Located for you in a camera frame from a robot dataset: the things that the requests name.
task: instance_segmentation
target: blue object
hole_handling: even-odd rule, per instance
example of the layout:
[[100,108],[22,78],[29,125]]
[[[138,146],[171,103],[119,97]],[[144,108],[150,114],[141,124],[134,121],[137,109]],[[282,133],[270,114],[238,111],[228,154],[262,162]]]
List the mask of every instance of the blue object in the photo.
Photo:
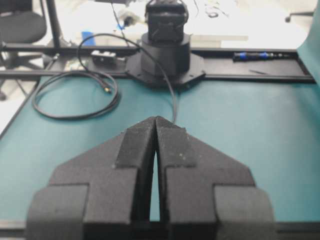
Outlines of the blue object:
[[124,30],[125,29],[125,25],[121,26],[120,24],[117,24],[116,28],[119,29],[119,30]]
[[246,60],[247,59],[247,53],[246,52],[240,52],[238,54],[239,58],[242,60]]
[[266,53],[266,52],[262,52],[262,53],[260,53],[259,55],[260,55],[260,57],[261,57],[262,59],[267,59],[267,58],[268,58],[268,53]]
[[[147,117],[171,119],[169,91],[117,81],[122,93],[117,108],[90,120],[48,119],[30,100],[26,103],[0,140],[0,220],[24,220],[33,194],[47,185],[57,165]],[[48,92],[40,107],[52,114],[83,114],[109,98],[91,80],[71,78]],[[320,222],[316,84],[202,81],[180,91],[177,101],[176,124],[247,165],[257,186],[269,194],[277,221]],[[159,193],[152,193],[150,218],[157,220]]]
[[[82,34],[82,40],[84,40],[84,39],[87,38],[87,37],[91,37],[91,36],[94,35],[94,34],[93,34],[92,32],[90,32],[90,31],[83,31],[81,34]],[[95,46],[95,45],[96,45],[96,41],[95,41],[95,38],[94,38],[94,37],[88,39],[87,41],[85,41],[85,42],[83,43],[83,46]]]

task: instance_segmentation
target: teal panel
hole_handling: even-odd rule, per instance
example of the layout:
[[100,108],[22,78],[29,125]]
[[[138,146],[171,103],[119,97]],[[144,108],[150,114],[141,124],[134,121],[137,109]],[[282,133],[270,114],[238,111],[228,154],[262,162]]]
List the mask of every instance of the teal panel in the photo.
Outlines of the teal panel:
[[[83,121],[40,116],[27,102],[0,141],[0,220],[24,220],[54,168],[150,116],[172,117],[166,90],[118,80],[121,101]],[[87,79],[64,81],[42,99],[52,113],[84,113],[110,98]],[[203,81],[178,94],[177,124],[249,166],[277,221],[320,221],[320,88],[315,84]],[[153,190],[151,219],[159,218]]]
[[159,185],[158,185],[158,164],[157,154],[154,157],[153,164],[153,179],[151,190],[151,206],[150,206],[150,221],[160,221],[160,198],[159,198]]
[[297,49],[299,57],[311,75],[320,84],[320,3],[318,2],[313,15],[312,26],[308,37]]

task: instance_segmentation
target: wire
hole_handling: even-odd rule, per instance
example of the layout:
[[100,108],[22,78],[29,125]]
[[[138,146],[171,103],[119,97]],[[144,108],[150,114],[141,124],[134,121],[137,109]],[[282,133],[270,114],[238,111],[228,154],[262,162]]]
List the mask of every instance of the wire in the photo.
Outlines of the wire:
[[[116,20],[116,24],[118,25],[118,28],[120,28],[120,31],[121,31],[121,35],[124,39],[126,39],[126,36],[125,36],[125,33],[122,29],[122,27],[120,26],[120,23],[119,23],[119,19],[118,19],[118,16],[117,16],[117,13],[116,13],[116,10],[115,10],[115,7],[114,7],[114,2],[112,0],[110,0],[110,3],[111,3],[111,7],[112,7],[112,11],[113,11],[113,15],[114,15],[114,18]],[[129,47],[129,43],[128,41],[126,40],[125,41],[126,45]]]
[[195,5],[195,7],[196,7],[196,15],[195,15],[195,17],[198,17],[198,15],[199,15],[199,6],[198,6],[198,4],[197,4],[197,0],[193,0],[193,2],[194,2],[194,5]]
[[[94,34],[91,36],[86,37],[85,39],[82,40],[82,42],[79,44],[77,50],[76,50],[76,56],[79,60],[79,63],[81,64],[81,66],[85,69],[85,71],[69,71],[69,72],[63,72],[57,75],[54,75],[52,77],[50,77],[43,85],[41,85],[37,91],[34,94],[34,97],[32,99],[32,105],[34,107],[34,109],[36,111],[38,111],[40,114],[42,114],[43,116],[46,116],[48,118],[51,119],[55,119],[55,120],[83,120],[83,119],[88,119],[88,118],[93,118],[93,117],[97,117],[100,115],[103,115],[109,111],[111,111],[118,103],[119,100],[119,90],[118,90],[118,85],[116,80],[108,73],[104,73],[104,72],[97,72],[97,71],[92,71],[89,70],[83,63],[81,55],[80,55],[80,50],[83,46],[83,44],[91,39],[91,38],[95,38],[95,37],[99,37],[99,36],[107,36],[107,37],[113,37],[113,38],[118,38],[118,39],[122,39],[124,41],[127,41],[128,43],[134,45],[135,47],[137,47],[138,50],[143,51],[160,69],[160,71],[163,74],[163,78],[166,82],[166,84],[168,85],[171,97],[172,97],[172,122],[175,123],[176,122],[176,118],[177,118],[177,100],[176,100],[176,96],[173,90],[173,87],[169,81],[168,75],[166,74],[165,70],[163,69],[163,67],[161,66],[161,64],[147,51],[145,50],[143,47],[141,47],[140,45],[138,45],[137,43],[122,37],[122,36],[118,36],[118,35],[114,35],[111,33],[98,33],[98,34]],[[92,78],[93,80],[97,81],[99,83],[99,85],[106,91],[106,92],[110,92],[110,88],[113,89],[113,97],[112,100],[110,101],[110,103],[108,105],[106,105],[104,108],[95,111],[95,112],[91,112],[91,113],[87,113],[87,114],[82,114],[82,115],[66,115],[66,116],[62,116],[62,115],[53,115],[53,114],[49,114],[45,111],[43,111],[42,109],[40,109],[39,107],[39,101],[37,101],[37,97],[39,96],[39,94],[50,84],[61,80],[64,77],[67,76],[83,76],[83,77],[89,77]],[[107,78],[110,79],[112,81],[111,83],[107,83],[103,80],[103,78]]]
[[176,118],[177,118],[177,100],[176,100],[176,96],[175,96],[175,92],[174,92],[174,89],[170,83],[170,80],[168,78],[168,75],[166,74],[166,71],[163,69],[163,67],[161,66],[161,64],[146,50],[144,49],[142,46],[140,46],[139,44],[125,38],[125,37],[122,37],[122,36],[118,36],[118,35],[114,35],[114,34],[111,34],[111,33],[98,33],[98,34],[95,34],[95,35],[91,35],[91,36],[88,36],[86,37],[85,39],[82,40],[82,42],[79,44],[78,48],[77,48],[77,51],[76,51],[76,56],[81,64],[81,66],[87,70],[88,68],[84,65],[84,63],[82,62],[82,59],[81,59],[81,55],[80,55],[80,50],[81,50],[81,47],[82,45],[89,39],[92,39],[92,38],[95,38],[95,37],[99,37],[99,36],[107,36],[107,37],[113,37],[113,38],[117,38],[117,39],[122,39],[124,41],[127,41],[128,43],[134,45],[135,47],[137,47],[138,50],[141,50],[145,53],[145,55],[147,55],[160,69],[160,71],[162,72],[162,75],[163,75],[163,79],[165,80],[168,88],[169,88],[169,91],[170,91],[170,94],[171,94],[171,98],[172,98],[172,122],[175,123],[176,122]]
[[[39,94],[50,84],[53,84],[54,82],[61,80],[67,76],[82,76],[82,77],[92,78],[92,79],[96,80],[99,83],[99,85],[101,85],[101,87],[106,92],[110,92],[110,88],[113,88],[114,94],[113,94],[112,100],[108,103],[108,105],[106,105],[102,109],[95,111],[95,112],[82,114],[82,115],[63,115],[63,116],[62,115],[53,115],[53,114],[47,113],[47,112],[43,111],[42,109],[40,109],[40,107],[38,105],[39,101],[37,101],[37,97],[39,96]],[[113,84],[106,83],[105,81],[102,80],[102,77],[110,79]],[[92,71],[92,70],[90,70],[89,72],[87,72],[87,71],[69,71],[69,72],[63,72],[63,73],[54,75],[54,76],[50,77],[44,84],[42,84],[34,94],[34,97],[32,99],[32,105],[33,105],[34,109],[37,110],[40,114],[42,114],[48,118],[51,118],[51,119],[55,119],[55,120],[84,120],[84,119],[97,117],[97,116],[105,114],[106,112],[109,112],[117,105],[118,99],[119,99],[118,85],[116,83],[116,80],[108,73],[96,72],[96,71]]]

